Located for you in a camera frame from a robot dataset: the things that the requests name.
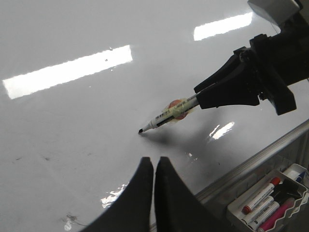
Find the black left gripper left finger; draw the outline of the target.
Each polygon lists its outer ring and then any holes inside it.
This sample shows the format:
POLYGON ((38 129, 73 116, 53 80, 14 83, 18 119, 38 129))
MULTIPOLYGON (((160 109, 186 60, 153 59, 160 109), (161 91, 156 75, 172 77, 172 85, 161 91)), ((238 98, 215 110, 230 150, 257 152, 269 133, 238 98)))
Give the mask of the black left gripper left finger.
POLYGON ((140 160, 129 184, 115 202, 84 232, 148 232, 154 168, 149 157, 140 160))

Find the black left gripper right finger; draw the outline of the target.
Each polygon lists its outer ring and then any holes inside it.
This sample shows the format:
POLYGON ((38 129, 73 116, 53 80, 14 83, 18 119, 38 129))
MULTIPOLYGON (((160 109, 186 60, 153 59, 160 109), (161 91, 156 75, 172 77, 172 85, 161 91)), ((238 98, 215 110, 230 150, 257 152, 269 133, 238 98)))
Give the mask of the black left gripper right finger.
POLYGON ((232 231, 197 200, 168 157, 161 157, 156 168, 154 204, 158 232, 232 231))

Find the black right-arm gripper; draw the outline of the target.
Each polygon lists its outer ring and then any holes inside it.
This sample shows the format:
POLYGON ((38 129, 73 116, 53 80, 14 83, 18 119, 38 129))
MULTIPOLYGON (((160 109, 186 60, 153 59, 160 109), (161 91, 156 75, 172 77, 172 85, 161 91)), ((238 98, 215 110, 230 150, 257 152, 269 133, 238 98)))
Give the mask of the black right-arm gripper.
MULTIPOLYGON (((289 85, 309 77, 309 23, 296 13, 280 26, 275 36, 259 34, 250 40, 257 76, 262 86, 261 99, 268 99, 278 115, 296 109, 289 85)), ((248 49, 237 49, 214 74, 194 91, 202 109, 228 105, 259 105, 252 84, 252 66, 248 49)))

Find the grey robot arm link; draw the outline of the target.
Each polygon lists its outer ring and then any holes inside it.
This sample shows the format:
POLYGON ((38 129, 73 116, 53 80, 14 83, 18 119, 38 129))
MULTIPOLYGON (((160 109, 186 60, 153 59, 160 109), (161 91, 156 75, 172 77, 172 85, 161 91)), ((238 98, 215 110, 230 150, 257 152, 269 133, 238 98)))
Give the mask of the grey robot arm link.
POLYGON ((277 26, 303 8, 298 0, 248 0, 247 4, 257 15, 277 26))

